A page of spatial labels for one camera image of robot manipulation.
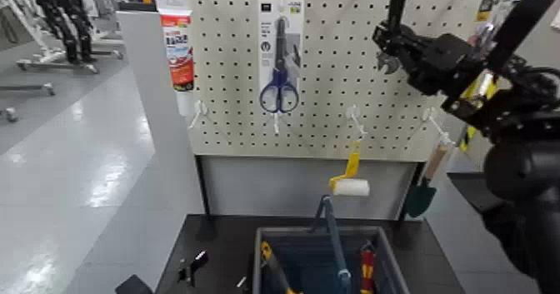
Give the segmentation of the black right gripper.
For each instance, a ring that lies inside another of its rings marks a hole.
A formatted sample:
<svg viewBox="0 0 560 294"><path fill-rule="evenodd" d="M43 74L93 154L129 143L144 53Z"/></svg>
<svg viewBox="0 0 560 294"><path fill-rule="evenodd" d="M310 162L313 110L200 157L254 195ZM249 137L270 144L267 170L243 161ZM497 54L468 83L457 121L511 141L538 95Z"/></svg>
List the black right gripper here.
<svg viewBox="0 0 560 294"><path fill-rule="evenodd" d="M389 56L385 74L401 67L408 74L407 83L428 96L442 92L459 97L483 70L483 60L473 55L474 47L449 33L423 49L409 26L400 24L396 31L390 31L383 21L376 26L372 40Z"/></svg>

